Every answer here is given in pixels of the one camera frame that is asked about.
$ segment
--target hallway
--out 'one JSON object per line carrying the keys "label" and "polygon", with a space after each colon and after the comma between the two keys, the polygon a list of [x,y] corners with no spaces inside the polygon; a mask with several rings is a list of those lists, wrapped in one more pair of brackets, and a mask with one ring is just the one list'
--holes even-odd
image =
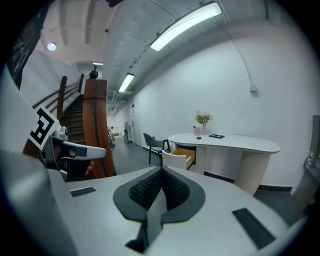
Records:
{"label": "hallway", "polygon": [[136,144],[125,143],[122,138],[118,138],[114,144],[112,158],[116,175],[160,165],[161,161],[155,154],[151,154],[151,164],[149,164],[149,152]]}

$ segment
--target doorway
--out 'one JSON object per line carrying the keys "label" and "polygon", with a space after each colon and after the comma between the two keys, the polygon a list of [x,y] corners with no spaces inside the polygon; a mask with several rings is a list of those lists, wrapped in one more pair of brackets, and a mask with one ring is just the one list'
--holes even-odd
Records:
{"label": "doorway", "polygon": [[133,131],[133,142],[140,147],[141,143],[141,131],[140,131],[140,108],[139,100],[134,98],[131,105],[131,119],[132,119],[132,131]]}

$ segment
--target gray floor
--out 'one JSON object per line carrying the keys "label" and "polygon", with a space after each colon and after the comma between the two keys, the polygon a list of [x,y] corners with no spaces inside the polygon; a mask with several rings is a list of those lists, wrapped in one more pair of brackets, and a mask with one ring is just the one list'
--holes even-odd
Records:
{"label": "gray floor", "polygon": [[[117,140],[116,146],[112,149],[112,157],[117,175],[130,173],[150,166],[160,165],[160,159],[157,155],[151,154],[151,164],[149,164],[148,151],[133,143],[126,144],[122,140]],[[159,205],[152,205],[151,207],[155,209],[154,212],[157,212],[157,208],[159,207],[162,210],[164,208],[164,195],[161,193],[159,196],[161,197],[161,200],[159,200],[158,203]],[[290,192],[258,189],[254,194],[254,197],[276,211],[289,226],[295,223],[302,216],[302,214],[297,210]]]}
{"label": "gray floor", "polygon": [[117,175],[131,173],[151,166],[160,166],[160,158],[151,154],[149,164],[149,152],[133,143],[125,143],[118,138],[115,147],[112,148],[112,158]]}

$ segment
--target black baseboard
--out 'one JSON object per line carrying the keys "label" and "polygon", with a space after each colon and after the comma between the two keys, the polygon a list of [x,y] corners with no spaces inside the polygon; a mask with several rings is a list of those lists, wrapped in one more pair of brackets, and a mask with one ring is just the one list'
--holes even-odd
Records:
{"label": "black baseboard", "polygon": [[[208,176],[208,177],[212,177],[212,178],[216,178],[218,180],[222,180],[225,182],[230,182],[230,183],[234,183],[234,179],[232,178],[227,178],[227,177],[222,177],[216,174],[213,174],[211,172],[208,171],[204,171],[204,176]],[[258,190],[268,190],[268,191],[281,191],[281,192],[291,192],[292,190],[292,186],[269,186],[269,185],[259,185]]]}

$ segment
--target table base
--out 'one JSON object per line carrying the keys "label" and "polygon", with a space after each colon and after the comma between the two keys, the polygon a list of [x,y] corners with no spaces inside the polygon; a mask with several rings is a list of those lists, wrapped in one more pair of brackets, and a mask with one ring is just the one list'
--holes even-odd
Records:
{"label": "table base", "polygon": [[265,175],[269,159],[270,154],[243,151],[240,170],[233,184],[253,196]]}

